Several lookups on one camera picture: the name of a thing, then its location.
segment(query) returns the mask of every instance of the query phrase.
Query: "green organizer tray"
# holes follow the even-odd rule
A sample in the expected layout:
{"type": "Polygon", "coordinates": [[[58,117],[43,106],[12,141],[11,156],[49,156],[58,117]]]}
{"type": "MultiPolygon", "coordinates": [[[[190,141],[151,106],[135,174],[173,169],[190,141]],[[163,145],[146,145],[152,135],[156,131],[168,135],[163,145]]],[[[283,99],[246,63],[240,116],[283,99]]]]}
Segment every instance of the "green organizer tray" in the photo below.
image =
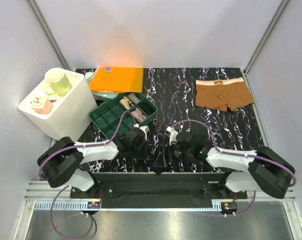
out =
{"type": "MultiPolygon", "coordinates": [[[[127,111],[126,108],[120,103],[120,100],[123,99],[124,96],[129,99],[128,94],[129,93],[118,94],[115,99],[104,102],[90,113],[90,119],[92,120],[92,122],[108,139],[113,136],[123,112],[127,111]]],[[[138,122],[135,119],[136,123],[138,123],[139,126],[148,125],[156,117],[157,106],[153,102],[149,101],[142,93],[135,93],[135,96],[141,101],[135,104],[130,99],[134,106],[131,107],[129,111],[132,112],[136,108],[138,108],[142,112],[142,114],[146,116],[146,119],[143,122],[138,122]]],[[[134,122],[131,116],[129,114],[126,114],[123,117],[122,124],[119,128],[119,131],[117,132],[117,136],[128,133],[131,129],[134,128],[133,124],[134,122]]]]}

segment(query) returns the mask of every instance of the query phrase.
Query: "orange file folder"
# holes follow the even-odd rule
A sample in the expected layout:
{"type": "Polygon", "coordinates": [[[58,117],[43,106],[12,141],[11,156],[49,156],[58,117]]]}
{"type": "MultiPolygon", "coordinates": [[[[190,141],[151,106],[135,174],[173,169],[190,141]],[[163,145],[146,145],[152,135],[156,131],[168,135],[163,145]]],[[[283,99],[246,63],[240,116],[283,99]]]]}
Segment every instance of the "orange file folder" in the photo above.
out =
{"type": "Polygon", "coordinates": [[[143,69],[131,67],[100,67],[89,83],[94,93],[141,93],[143,69]]]}

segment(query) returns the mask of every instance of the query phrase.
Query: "gray wall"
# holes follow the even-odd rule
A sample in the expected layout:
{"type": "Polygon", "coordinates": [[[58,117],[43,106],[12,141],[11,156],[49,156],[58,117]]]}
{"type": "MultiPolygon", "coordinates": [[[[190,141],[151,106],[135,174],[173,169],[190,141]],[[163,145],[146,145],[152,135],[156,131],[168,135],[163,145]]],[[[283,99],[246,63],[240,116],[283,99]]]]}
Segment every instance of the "gray wall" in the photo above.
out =
{"type": "Polygon", "coordinates": [[[281,0],[37,0],[70,67],[245,67],[281,0]]]}
{"type": "Polygon", "coordinates": [[[10,239],[49,138],[17,108],[60,66],[25,0],[0,1],[0,240],[10,239]]]}
{"type": "Polygon", "coordinates": [[[291,1],[248,75],[273,149],[296,169],[302,213],[302,0],[291,1]]]}

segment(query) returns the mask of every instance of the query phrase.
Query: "white storage bin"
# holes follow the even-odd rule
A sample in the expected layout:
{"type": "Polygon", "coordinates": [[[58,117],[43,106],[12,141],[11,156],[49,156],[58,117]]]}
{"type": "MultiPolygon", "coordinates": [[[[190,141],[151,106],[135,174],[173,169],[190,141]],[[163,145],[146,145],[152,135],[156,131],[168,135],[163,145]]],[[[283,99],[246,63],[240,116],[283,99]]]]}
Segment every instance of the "white storage bin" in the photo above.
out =
{"type": "Polygon", "coordinates": [[[46,135],[59,140],[62,137],[70,137],[77,141],[84,130],[90,124],[89,113],[97,105],[92,92],[82,74],[65,70],[72,88],[57,102],[49,114],[39,114],[31,108],[31,102],[35,97],[48,97],[43,88],[47,84],[43,80],[18,106],[33,123],[46,135]]]}

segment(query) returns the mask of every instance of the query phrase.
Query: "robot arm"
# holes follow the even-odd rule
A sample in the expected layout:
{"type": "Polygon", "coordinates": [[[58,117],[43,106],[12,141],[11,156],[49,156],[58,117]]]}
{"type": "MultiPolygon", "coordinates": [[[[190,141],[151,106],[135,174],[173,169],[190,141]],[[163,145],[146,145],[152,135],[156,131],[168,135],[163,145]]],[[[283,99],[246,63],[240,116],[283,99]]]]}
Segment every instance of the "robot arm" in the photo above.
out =
{"type": "Polygon", "coordinates": [[[108,141],[98,143],[100,146],[95,146],[96,142],[73,142],[69,137],[64,137],[41,155],[37,164],[41,166],[45,159],[63,148],[84,146],[56,155],[46,163],[42,173],[52,188],[69,185],[85,192],[91,190],[95,182],[88,172],[78,169],[80,165],[96,160],[112,160],[119,153],[132,154],[145,144],[148,131],[148,126],[135,127],[126,135],[115,138],[107,145],[108,141]]]}
{"type": "Polygon", "coordinates": [[[285,193],[292,180],[291,175],[267,162],[249,156],[261,156],[279,163],[286,167],[292,173],[295,169],[282,159],[278,154],[268,147],[261,147],[258,150],[236,151],[225,150],[210,145],[199,145],[190,133],[178,133],[171,127],[167,128],[169,145],[166,146],[167,164],[172,164],[174,159],[187,158],[197,163],[198,166],[228,168],[241,172],[229,174],[226,181],[223,182],[232,192],[245,190],[262,190],[274,198],[284,198],[285,193]]]}

